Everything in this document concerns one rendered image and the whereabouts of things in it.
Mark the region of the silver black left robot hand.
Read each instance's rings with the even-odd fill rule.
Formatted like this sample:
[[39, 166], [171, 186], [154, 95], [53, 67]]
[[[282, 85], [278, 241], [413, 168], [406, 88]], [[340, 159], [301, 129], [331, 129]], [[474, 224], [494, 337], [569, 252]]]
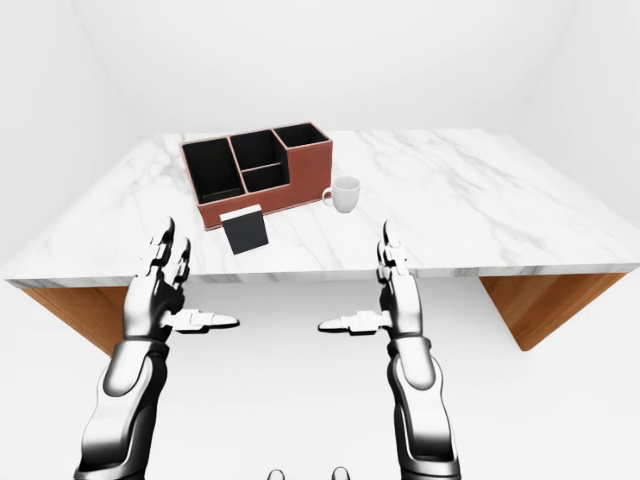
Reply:
[[191, 243], [174, 238], [175, 222], [165, 217], [141, 256], [124, 302], [124, 338], [164, 342], [173, 331], [206, 333], [211, 329], [234, 328], [240, 321], [229, 315], [186, 309], [183, 285], [190, 268]]

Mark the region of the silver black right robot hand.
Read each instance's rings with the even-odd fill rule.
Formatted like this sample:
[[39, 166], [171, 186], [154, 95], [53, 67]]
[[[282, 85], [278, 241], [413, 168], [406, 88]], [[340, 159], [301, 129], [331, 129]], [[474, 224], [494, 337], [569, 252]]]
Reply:
[[377, 244], [377, 280], [382, 289], [379, 297], [381, 311], [358, 311], [321, 322], [320, 332], [342, 333], [352, 336], [375, 334], [380, 329], [391, 338], [422, 334], [422, 308], [414, 276], [407, 267], [407, 251], [395, 224], [386, 220], [382, 239]]

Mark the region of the black book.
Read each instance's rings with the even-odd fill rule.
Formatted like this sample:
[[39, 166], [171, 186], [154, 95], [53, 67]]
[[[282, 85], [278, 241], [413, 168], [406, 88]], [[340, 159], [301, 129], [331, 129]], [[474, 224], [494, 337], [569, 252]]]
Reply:
[[259, 204], [224, 213], [220, 219], [234, 255], [269, 243], [262, 207]]

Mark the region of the red-brown desk caddy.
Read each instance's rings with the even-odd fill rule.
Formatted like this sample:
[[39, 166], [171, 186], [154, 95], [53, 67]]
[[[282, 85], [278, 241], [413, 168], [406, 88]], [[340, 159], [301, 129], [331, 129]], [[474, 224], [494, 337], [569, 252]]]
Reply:
[[331, 183], [333, 141], [311, 122], [187, 141], [180, 153], [207, 230], [251, 205], [268, 214], [319, 201]]

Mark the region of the wooden table leg panel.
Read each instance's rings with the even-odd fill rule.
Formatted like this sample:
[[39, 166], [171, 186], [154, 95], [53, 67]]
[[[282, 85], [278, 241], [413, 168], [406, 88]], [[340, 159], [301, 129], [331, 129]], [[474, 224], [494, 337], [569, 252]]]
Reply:
[[27, 288], [23, 292], [109, 356], [123, 340], [124, 286]]
[[514, 340], [529, 351], [622, 279], [622, 273], [484, 276]]

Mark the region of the white mug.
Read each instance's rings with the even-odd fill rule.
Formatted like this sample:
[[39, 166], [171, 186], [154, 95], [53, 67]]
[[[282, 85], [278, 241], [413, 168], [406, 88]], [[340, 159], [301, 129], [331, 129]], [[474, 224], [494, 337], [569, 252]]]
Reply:
[[350, 213], [357, 205], [360, 181], [353, 176], [339, 176], [322, 193], [322, 201], [333, 206], [338, 212]]

